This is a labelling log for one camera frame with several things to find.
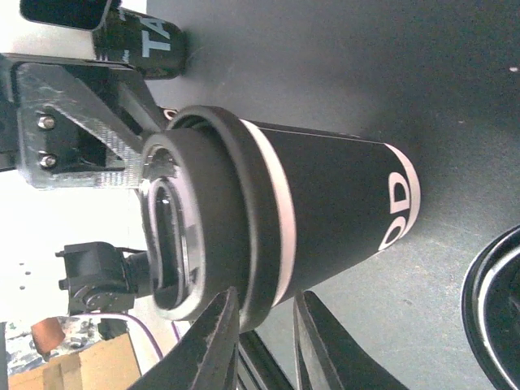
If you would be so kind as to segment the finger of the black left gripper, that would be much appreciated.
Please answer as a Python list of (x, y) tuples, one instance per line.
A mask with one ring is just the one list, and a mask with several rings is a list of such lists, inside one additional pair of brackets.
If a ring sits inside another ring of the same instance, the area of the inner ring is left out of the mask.
[(16, 168), (37, 189), (135, 189), (146, 139), (167, 126), (140, 72), (86, 61), (11, 64)]

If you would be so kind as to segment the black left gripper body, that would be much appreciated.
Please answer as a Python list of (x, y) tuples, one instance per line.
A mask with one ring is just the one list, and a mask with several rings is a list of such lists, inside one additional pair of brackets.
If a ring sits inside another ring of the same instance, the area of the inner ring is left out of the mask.
[(66, 245), (55, 254), (66, 276), (58, 282), (68, 295), (71, 316), (93, 312), (126, 313), (151, 294), (145, 251), (95, 241)]

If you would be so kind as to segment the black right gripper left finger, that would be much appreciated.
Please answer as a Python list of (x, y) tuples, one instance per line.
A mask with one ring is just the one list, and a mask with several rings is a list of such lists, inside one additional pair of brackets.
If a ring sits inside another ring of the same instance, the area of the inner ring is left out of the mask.
[(131, 388), (235, 389), (239, 344), (237, 291), (220, 292), (180, 342)]

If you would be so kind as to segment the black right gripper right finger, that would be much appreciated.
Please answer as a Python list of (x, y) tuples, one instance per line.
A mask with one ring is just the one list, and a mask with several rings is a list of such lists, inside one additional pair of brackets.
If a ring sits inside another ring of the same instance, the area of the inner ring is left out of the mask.
[(404, 389), (356, 342), (318, 296), (300, 292), (293, 302), (299, 389)]

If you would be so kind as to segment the black paper coffee cup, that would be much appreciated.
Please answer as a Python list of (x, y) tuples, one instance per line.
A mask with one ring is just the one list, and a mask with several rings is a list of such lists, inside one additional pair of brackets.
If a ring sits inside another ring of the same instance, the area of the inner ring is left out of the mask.
[(126, 63), (147, 80), (168, 80), (185, 68), (187, 38), (175, 24), (122, 7), (93, 32), (96, 60)]
[(415, 224), (418, 174), (398, 148), (239, 119), (259, 134), (279, 207), (282, 257), (271, 310), (384, 251)]

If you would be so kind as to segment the black plastic cup lid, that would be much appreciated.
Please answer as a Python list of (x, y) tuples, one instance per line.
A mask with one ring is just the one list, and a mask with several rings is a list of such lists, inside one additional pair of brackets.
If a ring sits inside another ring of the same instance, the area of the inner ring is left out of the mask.
[(258, 132), (228, 110), (189, 106), (150, 136), (140, 201), (158, 312), (194, 320), (228, 288), (242, 332), (262, 323), (279, 281), (279, 207)]
[(461, 291), (468, 344), (496, 389), (519, 388), (519, 227), (474, 258)]

